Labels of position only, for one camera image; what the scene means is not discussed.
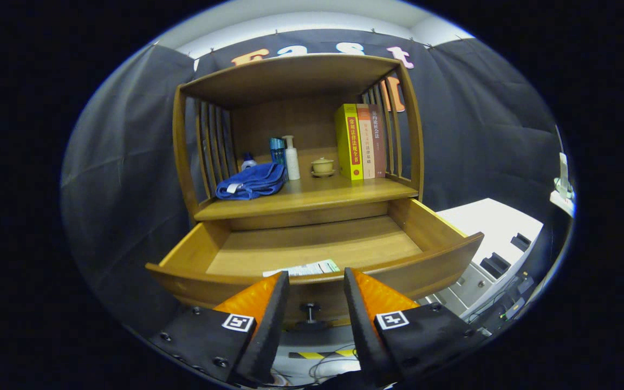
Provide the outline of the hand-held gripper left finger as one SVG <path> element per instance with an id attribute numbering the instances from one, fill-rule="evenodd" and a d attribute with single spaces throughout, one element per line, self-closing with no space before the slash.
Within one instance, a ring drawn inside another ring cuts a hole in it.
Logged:
<path id="1" fill-rule="evenodd" d="M 213 379 L 263 385 L 279 348 L 289 289 L 288 272 L 277 272 L 215 308 L 184 310 L 150 341 Z"/>

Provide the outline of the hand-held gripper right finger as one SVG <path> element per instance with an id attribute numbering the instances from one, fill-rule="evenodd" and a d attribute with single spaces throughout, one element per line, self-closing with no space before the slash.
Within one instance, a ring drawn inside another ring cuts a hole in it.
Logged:
<path id="1" fill-rule="evenodd" d="M 417 304 L 358 269 L 344 270 L 343 286 L 361 371 L 377 387 L 424 379 L 487 339 L 443 304 Z"/>

